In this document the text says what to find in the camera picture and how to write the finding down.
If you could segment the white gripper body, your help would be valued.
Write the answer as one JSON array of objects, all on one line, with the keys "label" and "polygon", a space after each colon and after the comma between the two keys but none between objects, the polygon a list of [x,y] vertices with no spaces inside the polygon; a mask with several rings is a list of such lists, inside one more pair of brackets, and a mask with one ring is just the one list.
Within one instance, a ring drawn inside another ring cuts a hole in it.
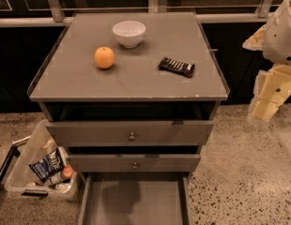
[{"label": "white gripper body", "polygon": [[291,65],[291,0],[283,0],[268,18],[263,55],[273,63]]}]

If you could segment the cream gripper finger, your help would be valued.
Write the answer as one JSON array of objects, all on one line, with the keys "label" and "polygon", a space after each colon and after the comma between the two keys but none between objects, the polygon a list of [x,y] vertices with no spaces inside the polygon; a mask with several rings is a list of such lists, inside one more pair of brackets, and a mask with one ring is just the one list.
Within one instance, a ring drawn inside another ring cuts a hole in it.
[{"label": "cream gripper finger", "polygon": [[268,122],[291,96],[291,65],[274,64],[255,78],[248,119]]},{"label": "cream gripper finger", "polygon": [[265,29],[266,26],[262,25],[253,35],[243,42],[242,48],[250,51],[262,51]]}]

